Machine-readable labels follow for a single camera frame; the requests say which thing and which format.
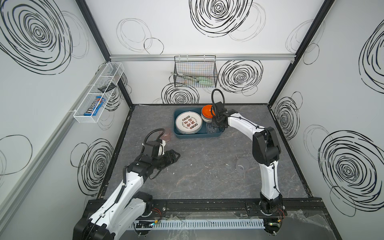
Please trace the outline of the pink plastic cup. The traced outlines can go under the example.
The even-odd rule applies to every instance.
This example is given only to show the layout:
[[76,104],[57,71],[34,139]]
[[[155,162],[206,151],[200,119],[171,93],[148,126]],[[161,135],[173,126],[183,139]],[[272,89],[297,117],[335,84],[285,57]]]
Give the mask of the pink plastic cup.
[[166,128],[164,134],[161,136],[161,139],[165,142],[170,141],[171,139],[171,129]]

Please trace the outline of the black remote in basket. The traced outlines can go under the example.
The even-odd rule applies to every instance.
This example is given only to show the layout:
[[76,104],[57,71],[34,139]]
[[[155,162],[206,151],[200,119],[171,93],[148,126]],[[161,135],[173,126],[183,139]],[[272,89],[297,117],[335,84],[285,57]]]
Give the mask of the black remote in basket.
[[101,92],[101,93],[107,93],[109,91],[112,91],[116,88],[116,85],[114,83],[110,83],[108,85],[105,85],[105,86],[102,86],[100,88],[98,88],[98,90]]

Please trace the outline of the cream bowl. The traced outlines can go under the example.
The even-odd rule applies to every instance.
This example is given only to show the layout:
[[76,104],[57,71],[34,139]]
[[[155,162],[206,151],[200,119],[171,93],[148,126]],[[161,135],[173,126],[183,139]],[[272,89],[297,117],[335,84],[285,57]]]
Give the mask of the cream bowl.
[[203,119],[203,121],[206,122],[206,123],[211,123],[211,122],[212,122],[212,119],[206,119],[206,118],[203,118],[203,117],[202,117],[202,119]]

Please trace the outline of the blue candy packet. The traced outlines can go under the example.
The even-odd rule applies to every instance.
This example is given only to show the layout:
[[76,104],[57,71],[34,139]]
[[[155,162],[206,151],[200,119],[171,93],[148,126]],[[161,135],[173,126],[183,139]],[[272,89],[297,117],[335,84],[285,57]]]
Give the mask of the blue candy packet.
[[95,97],[94,101],[91,103],[89,108],[84,113],[84,116],[87,116],[87,117],[89,117],[89,116],[96,116],[98,111],[99,111],[99,109],[103,106],[105,101],[106,100],[103,97]]

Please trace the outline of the clear glass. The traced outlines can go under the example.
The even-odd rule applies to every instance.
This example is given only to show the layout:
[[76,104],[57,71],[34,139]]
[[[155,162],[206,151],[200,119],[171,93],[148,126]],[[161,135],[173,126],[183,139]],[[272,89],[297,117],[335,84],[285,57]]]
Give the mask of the clear glass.
[[245,159],[245,158],[240,158],[237,160],[237,163],[236,163],[236,171],[238,173],[245,173],[248,171],[250,167],[250,162]]
[[214,127],[212,123],[206,123],[206,130],[207,134],[218,134],[223,132],[222,128]]

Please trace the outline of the green item in basket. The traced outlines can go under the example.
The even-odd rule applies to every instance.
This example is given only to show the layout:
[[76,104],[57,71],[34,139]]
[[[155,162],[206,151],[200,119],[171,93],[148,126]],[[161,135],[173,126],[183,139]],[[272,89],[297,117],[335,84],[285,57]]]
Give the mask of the green item in basket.
[[215,78],[212,77],[199,77],[199,83],[203,87],[212,87],[216,85]]

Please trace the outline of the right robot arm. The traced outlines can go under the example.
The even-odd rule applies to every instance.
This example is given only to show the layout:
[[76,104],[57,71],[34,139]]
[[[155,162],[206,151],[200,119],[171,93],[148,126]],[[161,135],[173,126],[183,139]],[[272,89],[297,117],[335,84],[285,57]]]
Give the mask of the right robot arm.
[[275,129],[257,125],[234,110],[211,108],[211,114],[213,125],[219,128],[232,127],[252,141],[252,155],[259,164],[262,179],[260,208],[264,215],[274,214],[283,203],[278,184],[281,147]]

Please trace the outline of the black front rail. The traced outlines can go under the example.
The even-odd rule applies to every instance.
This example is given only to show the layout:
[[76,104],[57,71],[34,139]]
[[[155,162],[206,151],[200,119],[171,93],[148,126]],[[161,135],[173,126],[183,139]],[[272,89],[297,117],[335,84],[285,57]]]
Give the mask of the black front rail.
[[[169,217],[181,213],[234,212],[249,217],[261,216],[260,199],[181,199],[152,200],[152,216]],[[286,198],[283,206],[287,211],[322,210],[325,204],[321,198]]]

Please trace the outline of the orange bowl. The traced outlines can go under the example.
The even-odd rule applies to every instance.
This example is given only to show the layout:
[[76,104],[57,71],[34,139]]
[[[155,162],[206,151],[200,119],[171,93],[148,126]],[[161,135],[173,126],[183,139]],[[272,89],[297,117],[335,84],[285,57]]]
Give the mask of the orange bowl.
[[213,115],[211,113],[212,105],[206,105],[202,108],[201,114],[206,119],[212,119]]

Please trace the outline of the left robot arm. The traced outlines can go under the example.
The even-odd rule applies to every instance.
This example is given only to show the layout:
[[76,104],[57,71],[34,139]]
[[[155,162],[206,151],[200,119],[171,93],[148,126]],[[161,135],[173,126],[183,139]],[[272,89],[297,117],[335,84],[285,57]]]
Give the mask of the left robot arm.
[[174,150],[153,157],[140,154],[123,170],[123,180],[113,194],[90,217],[81,218],[74,227],[74,240],[118,240],[141,216],[152,212],[152,195],[139,189],[156,169],[158,172],[176,163]]

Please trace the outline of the metal tongs in basket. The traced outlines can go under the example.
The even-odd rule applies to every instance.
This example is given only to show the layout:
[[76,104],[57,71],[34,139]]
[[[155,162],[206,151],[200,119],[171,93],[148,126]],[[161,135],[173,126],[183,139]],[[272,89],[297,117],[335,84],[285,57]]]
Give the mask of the metal tongs in basket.
[[200,80],[197,77],[188,76],[188,75],[185,75],[185,74],[177,74],[177,73],[171,72],[171,75],[173,75],[174,77],[180,77],[180,78],[183,78],[183,79],[186,79],[186,80],[189,80],[189,81],[192,81],[192,82],[196,82],[196,83],[200,82]]

